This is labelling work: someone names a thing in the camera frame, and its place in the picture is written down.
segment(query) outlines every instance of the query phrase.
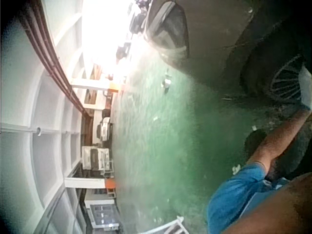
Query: parked vehicle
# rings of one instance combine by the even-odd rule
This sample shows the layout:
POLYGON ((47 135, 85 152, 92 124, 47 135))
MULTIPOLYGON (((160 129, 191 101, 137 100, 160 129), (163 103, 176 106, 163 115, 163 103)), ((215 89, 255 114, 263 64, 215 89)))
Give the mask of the parked vehicle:
POLYGON ((131 1, 127 12, 127 32, 116 51, 117 63, 129 54, 133 34, 143 31, 149 1, 131 1))
POLYGON ((110 138, 112 130, 112 124, 110 123, 110 120, 110 117, 105 117, 97 126, 97 138, 99 138, 101 141, 108 141, 110 138))
POLYGON ((298 102, 303 62, 311 71, 307 9, 291 0, 155 0, 144 36, 166 63, 218 91, 298 102))

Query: wet floor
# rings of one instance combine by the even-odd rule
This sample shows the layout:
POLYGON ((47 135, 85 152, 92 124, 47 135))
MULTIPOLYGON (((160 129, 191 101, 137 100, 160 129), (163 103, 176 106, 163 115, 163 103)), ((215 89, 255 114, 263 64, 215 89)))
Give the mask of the wet floor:
POLYGON ((169 67, 142 39, 126 90, 114 103, 113 157, 117 204, 126 233, 184 217, 190 233, 206 233, 206 206, 265 111, 246 109, 169 67), (172 84, 161 83, 168 69, 172 84))

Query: hand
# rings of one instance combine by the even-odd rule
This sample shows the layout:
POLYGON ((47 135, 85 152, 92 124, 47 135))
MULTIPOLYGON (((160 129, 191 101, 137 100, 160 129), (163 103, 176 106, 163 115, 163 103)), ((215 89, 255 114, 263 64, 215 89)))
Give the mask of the hand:
POLYGON ((301 71, 298 76, 300 90, 301 90, 301 104, 303 104, 310 111, 312 110, 312 75, 302 65, 301 71))

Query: pipe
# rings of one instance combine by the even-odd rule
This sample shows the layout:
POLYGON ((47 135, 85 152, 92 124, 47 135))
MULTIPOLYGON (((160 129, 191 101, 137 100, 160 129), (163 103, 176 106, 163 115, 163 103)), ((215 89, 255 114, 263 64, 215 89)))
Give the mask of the pipe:
POLYGON ((59 59, 54 50, 54 45, 49 36, 41 2, 39 0, 32 0, 29 6, 26 5, 25 11, 19 14, 19 20, 40 61, 52 79, 73 105, 85 117, 89 118, 89 114, 83 108, 80 100, 73 92, 73 88, 59 63, 59 59))
MULTIPOLYGON (((69 90, 72 92, 72 86, 69 83, 60 63, 59 63, 59 59, 55 53, 54 50, 54 46, 52 44, 51 38, 49 37, 49 31, 48 31, 48 27, 47 27, 47 23, 44 17, 44 11, 43 11, 43 6, 40 0, 33 0, 34 2, 34 8, 37 9, 37 14, 35 14, 36 19, 40 22, 39 26, 42 26, 42 29, 40 29, 41 33, 44 34, 44 36, 46 37, 46 40, 44 40, 47 49, 50 52, 51 55, 51 59, 54 62, 54 64, 56 65, 56 69, 58 70, 58 72, 60 73, 61 78, 63 79, 63 81, 66 83, 66 85, 69 87, 69 90)), ((80 100, 78 99, 78 97, 76 95, 73 96, 73 98, 76 100, 77 104, 80 103, 80 100)))

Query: blue shirt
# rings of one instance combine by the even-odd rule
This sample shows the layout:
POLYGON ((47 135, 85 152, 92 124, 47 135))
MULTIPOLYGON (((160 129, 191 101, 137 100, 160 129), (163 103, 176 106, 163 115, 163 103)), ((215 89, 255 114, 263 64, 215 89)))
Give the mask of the blue shirt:
POLYGON ((288 183, 285 178, 270 183, 264 179, 265 176, 263 165, 254 162, 221 184, 208 204, 209 234, 220 234, 243 214, 288 183))

